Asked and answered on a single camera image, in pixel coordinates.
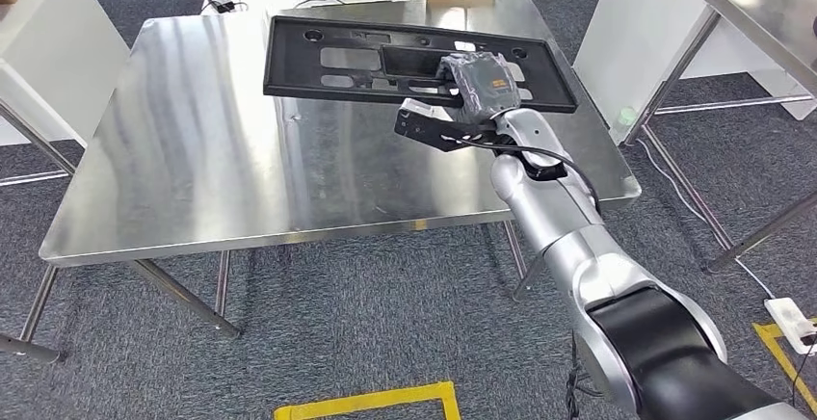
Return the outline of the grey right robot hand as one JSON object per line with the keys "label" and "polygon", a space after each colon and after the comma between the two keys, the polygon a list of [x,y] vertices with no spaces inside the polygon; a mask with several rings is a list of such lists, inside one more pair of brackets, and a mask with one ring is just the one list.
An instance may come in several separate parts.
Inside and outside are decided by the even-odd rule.
{"label": "grey right robot hand", "polygon": [[451,53],[440,59],[436,77],[452,81],[462,98],[459,108],[444,108],[456,122],[480,124],[521,105],[516,81],[501,55]]}

